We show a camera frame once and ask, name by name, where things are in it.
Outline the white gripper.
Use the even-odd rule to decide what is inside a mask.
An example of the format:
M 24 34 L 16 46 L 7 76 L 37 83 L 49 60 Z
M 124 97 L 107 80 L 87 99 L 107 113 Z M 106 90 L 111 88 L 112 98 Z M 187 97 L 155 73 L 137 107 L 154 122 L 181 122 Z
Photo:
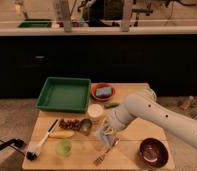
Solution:
M 104 125 L 103 127 L 103 132 L 104 135 L 109 135 L 109 136 L 115 136 L 117 131 L 122 131 L 126 128 L 126 126 L 124 124 L 122 124 L 119 119 L 116 117 L 116 111 L 112 110 L 108 116 L 107 116 L 107 120 L 109 125 L 114 128 L 114 129 L 110 129 L 109 125 Z

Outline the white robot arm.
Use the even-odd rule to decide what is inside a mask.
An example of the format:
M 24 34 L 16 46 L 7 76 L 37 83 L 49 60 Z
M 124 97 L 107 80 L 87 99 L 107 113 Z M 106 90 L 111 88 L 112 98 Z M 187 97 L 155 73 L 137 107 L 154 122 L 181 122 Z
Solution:
M 162 127 L 197 149 L 197 120 L 159 105 L 152 89 L 143 89 L 127 95 L 105 120 L 108 126 L 118 132 L 126 129 L 136 118 Z

